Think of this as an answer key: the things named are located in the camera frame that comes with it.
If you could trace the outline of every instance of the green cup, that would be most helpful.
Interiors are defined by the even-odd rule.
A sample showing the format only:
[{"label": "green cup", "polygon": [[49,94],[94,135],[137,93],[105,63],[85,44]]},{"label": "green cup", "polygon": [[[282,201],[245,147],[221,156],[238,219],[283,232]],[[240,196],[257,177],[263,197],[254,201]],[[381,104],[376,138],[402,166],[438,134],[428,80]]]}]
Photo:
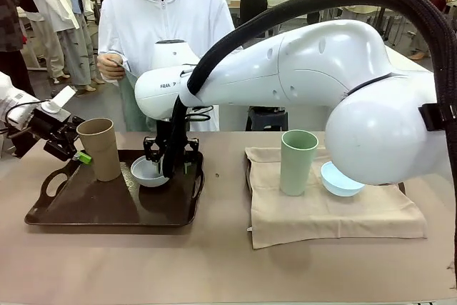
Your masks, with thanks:
[{"label": "green cup", "polygon": [[290,130],[283,134],[280,181],[282,192],[288,196],[300,196],[305,192],[318,145],[319,140],[311,132]]}]

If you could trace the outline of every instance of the white bowl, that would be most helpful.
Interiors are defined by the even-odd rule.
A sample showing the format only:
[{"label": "white bowl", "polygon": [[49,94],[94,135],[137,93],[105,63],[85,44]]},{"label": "white bowl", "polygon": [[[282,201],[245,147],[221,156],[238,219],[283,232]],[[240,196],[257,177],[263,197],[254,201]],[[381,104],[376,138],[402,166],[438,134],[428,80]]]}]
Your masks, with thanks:
[{"label": "white bowl", "polygon": [[130,172],[136,182],[145,187],[159,187],[169,180],[157,171],[157,164],[146,160],[145,156],[140,157],[131,165]]},{"label": "white bowl", "polygon": [[355,196],[365,185],[341,173],[333,164],[327,162],[321,168],[322,184],[336,196]]}]

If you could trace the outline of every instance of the cable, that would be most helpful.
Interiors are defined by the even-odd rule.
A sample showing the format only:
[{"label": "cable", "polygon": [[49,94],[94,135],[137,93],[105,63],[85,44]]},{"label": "cable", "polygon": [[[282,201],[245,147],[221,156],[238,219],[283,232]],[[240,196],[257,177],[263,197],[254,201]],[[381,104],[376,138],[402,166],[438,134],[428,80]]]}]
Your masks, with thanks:
[{"label": "cable", "polygon": [[214,106],[212,106],[212,105],[208,106],[208,107],[194,107],[193,108],[194,112],[186,115],[186,121],[187,122],[209,121],[211,119],[211,116],[209,116],[207,113],[209,113],[210,111],[213,111],[213,110],[214,110]]},{"label": "cable", "polygon": [[29,131],[31,131],[31,128],[27,128],[27,129],[24,129],[24,130],[22,130],[20,132],[16,132],[15,134],[8,135],[7,138],[8,139],[15,139],[16,137],[19,137],[19,136],[21,136],[21,135],[23,135],[23,134],[25,134],[26,132],[29,132]]},{"label": "cable", "polygon": [[5,124],[6,124],[6,127],[8,128],[8,127],[12,126],[12,125],[9,123],[8,115],[9,115],[9,113],[10,113],[11,111],[13,111],[14,109],[16,109],[16,108],[18,108],[18,107],[20,107],[20,106],[24,106],[24,105],[41,104],[41,103],[44,103],[44,102],[46,102],[46,101],[49,101],[49,100],[30,101],[30,102],[28,102],[28,103],[16,104],[16,105],[12,106],[12,107],[11,107],[10,109],[8,109],[8,111],[5,113]]}]

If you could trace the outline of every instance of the gray pants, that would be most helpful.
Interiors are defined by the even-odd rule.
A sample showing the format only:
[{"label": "gray pants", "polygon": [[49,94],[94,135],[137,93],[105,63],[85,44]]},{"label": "gray pants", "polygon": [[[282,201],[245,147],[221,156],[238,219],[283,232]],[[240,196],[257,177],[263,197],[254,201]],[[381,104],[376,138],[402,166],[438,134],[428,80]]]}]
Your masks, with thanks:
[{"label": "gray pants", "polygon": [[47,21],[30,20],[35,36],[43,44],[46,68],[51,78],[57,79],[64,75],[64,55],[59,39]]},{"label": "gray pants", "polygon": [[425,39],[423,39],[421,33],[417,31],[413,40],[411,41],[411,48],[414,51],[420,51],[422,53],[428,53],[428,44]]},{"label": "gray pants", "polygon": [[86,20],[82,14],[75,14],[79,29],[57,31],[71,82],[76,88],[89,85],[96,78],[94,48]]}]

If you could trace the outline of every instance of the brown cup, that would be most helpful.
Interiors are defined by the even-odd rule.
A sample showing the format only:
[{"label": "brown cup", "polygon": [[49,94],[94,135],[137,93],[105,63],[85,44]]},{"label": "brown cup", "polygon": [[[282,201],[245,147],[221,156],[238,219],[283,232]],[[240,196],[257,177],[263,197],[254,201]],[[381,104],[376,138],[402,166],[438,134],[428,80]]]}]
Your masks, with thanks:
[{"label": "brown cup", "polygon": [[76,132],[99,181],[111,181],[121,175],[113,121],[97,118],[79,124]]}]

